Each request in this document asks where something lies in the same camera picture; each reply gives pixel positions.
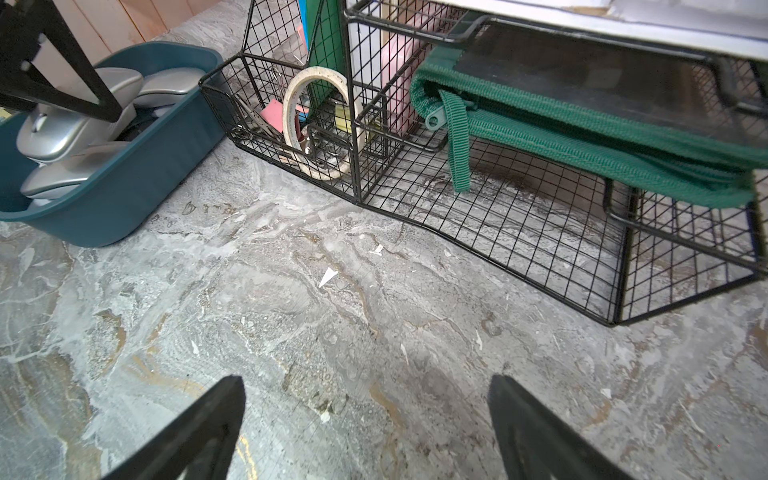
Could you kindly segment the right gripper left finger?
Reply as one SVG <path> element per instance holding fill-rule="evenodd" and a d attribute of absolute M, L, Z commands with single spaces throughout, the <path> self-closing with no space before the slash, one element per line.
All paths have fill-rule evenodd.
<path fill-rule="evenodd" d="M 225 479 L 246 406 L 243 379 L 219 380 L 108 479 Z"/>

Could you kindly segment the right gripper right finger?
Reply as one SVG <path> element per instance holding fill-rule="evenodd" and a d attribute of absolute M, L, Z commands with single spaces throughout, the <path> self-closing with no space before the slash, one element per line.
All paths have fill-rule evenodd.
<path fill-rule="evenodd" d="M 487 403 L 510 479 L 628 479 L 513 378 L 495 374 Z"/>

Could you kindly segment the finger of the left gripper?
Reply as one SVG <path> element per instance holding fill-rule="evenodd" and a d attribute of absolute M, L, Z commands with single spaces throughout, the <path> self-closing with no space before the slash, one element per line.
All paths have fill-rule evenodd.
<path fill-rule="evenodd" d="M 52 1 L 1 3 L 1 106 L 39 104 L 116 121 L 123 108 Z"/>

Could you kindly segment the silver computer mouse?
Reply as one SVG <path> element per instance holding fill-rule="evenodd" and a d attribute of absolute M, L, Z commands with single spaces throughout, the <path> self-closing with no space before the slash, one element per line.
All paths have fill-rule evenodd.
<path fill-rule="evenodd" d="M 115 140 L 136 118 L 134 99 L 144 84 L 133 69 L 101 67 L 96 73 L 123 108 L 116 122 L 107 122 L 46 104 L 28 114 L 16 137 L 17 150 L 38 163 L 58 161 L 92 144 Z"/>

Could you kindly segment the small white mouse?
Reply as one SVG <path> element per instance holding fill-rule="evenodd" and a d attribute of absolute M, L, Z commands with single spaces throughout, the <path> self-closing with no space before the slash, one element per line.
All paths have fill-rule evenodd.
<path fill-rule="evenodd" d="M 22 183 L 20 192 L 33 200 L 56 200 L 76 189 L 100 171 L 129 142 L 91 145 L 77 154 L 41 164 Z"/>

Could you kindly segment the white mouse with usb dongle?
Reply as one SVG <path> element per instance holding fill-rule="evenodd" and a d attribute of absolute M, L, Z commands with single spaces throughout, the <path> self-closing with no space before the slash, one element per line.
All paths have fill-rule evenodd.
<path fill-rule="evenodd" d="M 146 76 L 133 104 L 142 109 L 175 105 L 198 86 L 204 75 L 198 68 L 179 67 Z"/>

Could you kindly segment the dark teal storage box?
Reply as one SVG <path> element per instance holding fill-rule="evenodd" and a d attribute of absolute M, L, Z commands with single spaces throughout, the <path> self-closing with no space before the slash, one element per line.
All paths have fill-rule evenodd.
<path fill-rule="evenodd" d="M 194 89 L 83 185 L 32 207 L 20 188 L 35 164 L 16 148 L 24 119 L 16 114 L 1 123 L 1 219 L 80 247 L 107 246 L 131 234 L 225 135 Z"/>

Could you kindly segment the beige tape roll in basket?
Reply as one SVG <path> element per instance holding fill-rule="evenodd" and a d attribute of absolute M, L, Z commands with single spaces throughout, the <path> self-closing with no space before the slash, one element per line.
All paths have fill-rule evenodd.
<path fill-rule="evenodd" d="M 281 163 L 322 182 L 342 179 L 352 169 L 352 154 L 367 143 L 366 133 L 353 125 L 362 110 L 349 93 L 342 73 L 321 66 L 296 74 L 282 103 L 286 151 Z"/>

